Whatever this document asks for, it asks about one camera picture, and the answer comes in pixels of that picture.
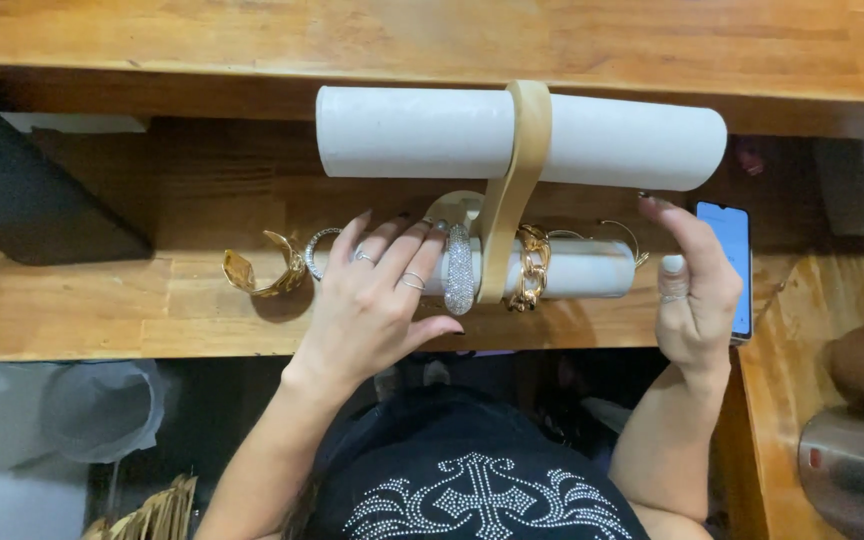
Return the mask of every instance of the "person's left hand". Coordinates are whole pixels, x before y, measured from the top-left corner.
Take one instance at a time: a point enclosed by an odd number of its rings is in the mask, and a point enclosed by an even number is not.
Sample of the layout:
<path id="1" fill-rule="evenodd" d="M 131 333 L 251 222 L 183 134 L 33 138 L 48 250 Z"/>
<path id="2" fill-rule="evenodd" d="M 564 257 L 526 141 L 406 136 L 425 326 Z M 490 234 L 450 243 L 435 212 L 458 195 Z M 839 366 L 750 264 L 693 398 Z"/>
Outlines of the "person's left hand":
<path id="1" fill-rule="evenodd" d="M 419 221 L 404 232 L 399 217 L 378 227 L 352 259 L 370 212 L 353 219 L 336 238 L 328 255 L 309 325 L 290 364 L 316 381 L 354 389 L 393 365 L 429 339 L 461 333 L 447 315 L 412 322 L 422 290 L 432 277 L 446 242 L 448 224 L 431 227 Z"/>

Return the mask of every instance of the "white nail polish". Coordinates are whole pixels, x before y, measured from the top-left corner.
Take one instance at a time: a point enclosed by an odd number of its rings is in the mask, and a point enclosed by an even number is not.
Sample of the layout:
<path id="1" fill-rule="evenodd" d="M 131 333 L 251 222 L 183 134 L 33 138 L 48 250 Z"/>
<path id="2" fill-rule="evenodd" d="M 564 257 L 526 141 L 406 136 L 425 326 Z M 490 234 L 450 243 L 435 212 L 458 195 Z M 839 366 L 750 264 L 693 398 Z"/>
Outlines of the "white nail polish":
<path id="1" fill-rule="evenodd" d="M 685 264 L 686 258 L 680 254 L 666 254 L 666 256 L 662 258 L 662 270 L 669 274 L 675 274 L 682 270 L 682 267 Z"/>

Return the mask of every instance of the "phone screen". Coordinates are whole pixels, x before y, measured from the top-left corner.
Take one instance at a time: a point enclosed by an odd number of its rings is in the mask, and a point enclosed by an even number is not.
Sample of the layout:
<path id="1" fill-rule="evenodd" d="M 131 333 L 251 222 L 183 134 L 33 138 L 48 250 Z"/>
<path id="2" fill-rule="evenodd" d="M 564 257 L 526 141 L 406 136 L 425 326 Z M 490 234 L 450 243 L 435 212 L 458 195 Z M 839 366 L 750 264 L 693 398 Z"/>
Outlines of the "phone screen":
<path id="1" fill-rule="evenodd" d="M 732 319 L 732 333 L 742 338 L 750 338 L 752 334 L 750 269 L 752 266 L 749 250 L 749 213 L 741 208 L 732 208 L 714 202 L 699 202 L 695 207 L 695 215 L 712 227 L 715 238 L 722 244 L 722 250 L 726 253 L 726 259 L 742 277 L 742 296 L 735 308 L 735 318 Z"/>

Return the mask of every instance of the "white cylinder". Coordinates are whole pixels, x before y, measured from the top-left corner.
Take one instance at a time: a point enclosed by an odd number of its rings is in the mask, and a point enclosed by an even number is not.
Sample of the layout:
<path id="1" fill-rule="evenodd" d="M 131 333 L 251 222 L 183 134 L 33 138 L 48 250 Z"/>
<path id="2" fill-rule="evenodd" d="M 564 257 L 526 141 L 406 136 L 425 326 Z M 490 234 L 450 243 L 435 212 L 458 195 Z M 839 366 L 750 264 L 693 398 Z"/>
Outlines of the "white cylinder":
<path id="1" fill-rule="evenodd" d="M 482 282 L 482 242 L 470 238 L 472 275 L 475 293 Z M 618 298 L 625 296 L 636 276 L 636 259 L 629 246 L 618 240 L 593 240 L 579 238 L 549 238 L 552 257 L 546 270 L 548 286 L 542 298 Z M 508 298 L 516 291 L 516 283 L 522 268 L 522 242 L 514 240 L 509 255 L 509 270 L 505 281 L 504 296 Z M 540 263 L 533 254 L 533 261 Z M 445 296 L 449 281 L 449 253 L 444 252 L 436 263 L 435 270 L 425 281 L 424 296 Z M 533 289 L 535 283 L 526 283 Z"/>
<path id="2" fill-rule="evenodd" d="M 332 177 L 500 178 L 512 159 L 505 90 L 323 86 L 315 117 Z"/>
<path id="3" fill-rule="evenodd" d="M 552 140 L 539 180 L 694 190 L 726 148 L 711 108 L 552 94 Z"/>

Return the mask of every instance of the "wooden shelf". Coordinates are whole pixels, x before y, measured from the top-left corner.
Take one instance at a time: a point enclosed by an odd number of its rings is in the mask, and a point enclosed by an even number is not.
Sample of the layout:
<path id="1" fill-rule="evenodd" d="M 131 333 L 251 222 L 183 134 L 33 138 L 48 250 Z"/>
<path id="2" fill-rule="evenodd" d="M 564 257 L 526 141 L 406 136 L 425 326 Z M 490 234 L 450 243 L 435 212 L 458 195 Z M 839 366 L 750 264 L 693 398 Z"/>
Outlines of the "wooden shelf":
<path id="1" fill-rule="evenodd" d="M 263 229 L 305 242 L 373 208 L 376 219 L 418 217 L 443 193 L 484 190 L 485 181 L 327 178 L 314 127 L 304 122 L 156 119 L 149 133 L 69 135 L 36 142 L 148 232 L 151 261 L 26 267 L 0 254 L 0 360 L 288 355 L 310 317 L 312 281 L 294 293 L 253 300 L 226 283 L 233 248 L 275 276 L 282 256 Z M 770 302 L 795 261 L 825 235 L 817 185 L 802 141 L 766 147 L 770 169 L 749 178 L 721 168 L 690 196 L 747 208 L 754 257 L 754 308 Z M 662 196 L 683 204 L 681 193 Z M 476 305 L 466 336 L 430 350 L 641 347 L 655 344 L 657 265 L 674 240 L 638 215 L 632 189 L 541 182 L 524 220 L 625 240 L 622 221 L 652 258 L 617 300 L 546 301 L 528 313 Z"/>
<path id="2" fill-rule="evenodd" d="M 864 138 L 864 2 L 0 0 L 4 109 L 309 119 L 322 84 L 514 79 Z"/>

